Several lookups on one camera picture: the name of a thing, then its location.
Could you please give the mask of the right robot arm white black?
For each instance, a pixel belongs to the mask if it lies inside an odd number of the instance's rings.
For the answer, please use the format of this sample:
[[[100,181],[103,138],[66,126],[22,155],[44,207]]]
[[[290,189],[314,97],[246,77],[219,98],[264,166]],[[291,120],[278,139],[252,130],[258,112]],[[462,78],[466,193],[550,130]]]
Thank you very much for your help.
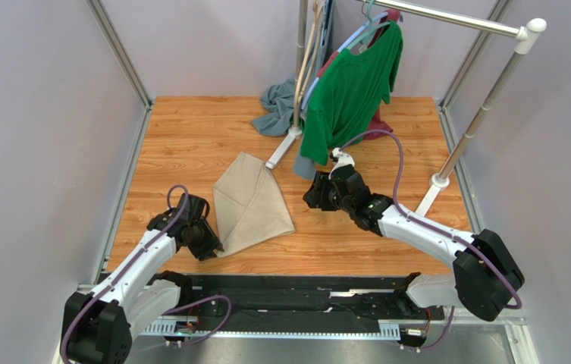
[[[450,267],[459,303],[474,316],[494,321],[512,305],[525,278],[500,235],[459,231],[417,215],[394,198],[373,193],[352,165],[317,172],[303,201],[311,209],[344,211],[357,227],[399,240]]]

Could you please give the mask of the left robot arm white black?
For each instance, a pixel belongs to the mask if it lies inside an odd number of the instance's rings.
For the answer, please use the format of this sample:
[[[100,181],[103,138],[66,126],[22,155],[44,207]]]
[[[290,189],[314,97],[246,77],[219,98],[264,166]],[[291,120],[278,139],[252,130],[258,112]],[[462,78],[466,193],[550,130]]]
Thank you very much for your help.
[[[129,256],[87,293],[76,291],[64,306],[59,355],[64,363],[123,363],[133,342],[156,319],[189,311],[193,281],[158,269],[186,247],[195,258],[214,258],[221,241],[207,218],[210,205],[183,192],[175,206],[150,220]]]

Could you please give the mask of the beige linen napkin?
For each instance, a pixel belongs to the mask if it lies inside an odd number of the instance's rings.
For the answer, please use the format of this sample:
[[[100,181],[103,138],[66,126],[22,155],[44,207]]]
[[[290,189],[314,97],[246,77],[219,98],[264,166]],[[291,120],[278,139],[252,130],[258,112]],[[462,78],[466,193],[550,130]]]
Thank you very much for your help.
[[[295,232],[275,177],[253,155],[240,153],[214,183],[212,193],[219,258]]]

